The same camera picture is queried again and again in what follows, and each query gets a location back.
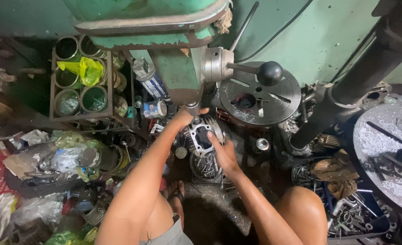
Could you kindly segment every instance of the black ball knob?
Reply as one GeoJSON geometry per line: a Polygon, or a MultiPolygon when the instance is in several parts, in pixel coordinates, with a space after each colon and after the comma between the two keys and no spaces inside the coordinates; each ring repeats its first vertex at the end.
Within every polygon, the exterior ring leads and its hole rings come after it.
{"type": "Polygon", "coordinates": [[[283,68],[274,61],[268,61],[258,68],[257,79],[264,86],[274,86],[282,79],[283,68]]]}

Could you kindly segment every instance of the knee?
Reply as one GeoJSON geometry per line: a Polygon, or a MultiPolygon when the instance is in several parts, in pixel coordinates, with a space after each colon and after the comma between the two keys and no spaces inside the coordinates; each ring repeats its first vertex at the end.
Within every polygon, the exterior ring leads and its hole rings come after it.
{"type": "Polygon", "coordinates": [[[307,188],[300,186],[288,188],[282,201],[296,212],[310,212],[325,217],[324,206],[320,197],[307,188]]]}

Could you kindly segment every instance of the gray shorts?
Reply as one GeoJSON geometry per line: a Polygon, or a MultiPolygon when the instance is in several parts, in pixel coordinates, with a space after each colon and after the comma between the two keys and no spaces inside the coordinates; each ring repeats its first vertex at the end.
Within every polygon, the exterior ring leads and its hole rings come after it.
{"type": "Polygon", "coordinates": [[[139,241],[139,245],[193,245],[181,229],[181,218],[173,214],[174,225],[165,233],[149,241],[139,241]]]}

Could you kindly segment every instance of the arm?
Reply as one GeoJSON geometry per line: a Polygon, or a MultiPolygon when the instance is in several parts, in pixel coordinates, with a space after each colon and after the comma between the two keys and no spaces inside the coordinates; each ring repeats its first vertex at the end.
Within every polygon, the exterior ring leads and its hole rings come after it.
{"type": "MultiPolygon", "coordinates": [[[[208,112],[202,109],[201,114],[208,112]]],[[[95,244],[137,245],[142,227],[156,203],[166,158],[177,133],[192,121],[180,109],[122,184],[100,225],[95,244]]]]}
{"type": "Polygon", "coordinates": [[[222,146],[212,132],[207,135],[216,150],[219,165],[239,192],[260,244],[302,245],[296,233],[240,169],[233,143],[227,139],[222,146]]]}

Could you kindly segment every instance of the hand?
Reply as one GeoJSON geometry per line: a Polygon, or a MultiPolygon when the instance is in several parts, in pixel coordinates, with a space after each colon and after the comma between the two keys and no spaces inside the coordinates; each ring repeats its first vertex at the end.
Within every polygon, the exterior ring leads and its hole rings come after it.
{"type": "MultiPolygon", "coordinates": [[[[206,114],[210,109],[203,108],[200,110],[200,115],[206,114]]],[[[189,125],[193,120],[193,116],[186,111],[184,106],[180,107],[178,112],[172,118],[172,122],[175,122],[181,129],[189,125]]]]}
{"type": "Polygon", "coordinates": [[[242,171],[237,163],[236,153],[234,153],[234,144],[230,138],[227,137],[225,139],[225,144],[221,145],[213,132],[208,131],[207,136],[216,150],[217,160],[224,170],[225,175],[231,176],[234,173],[242,171]]]}

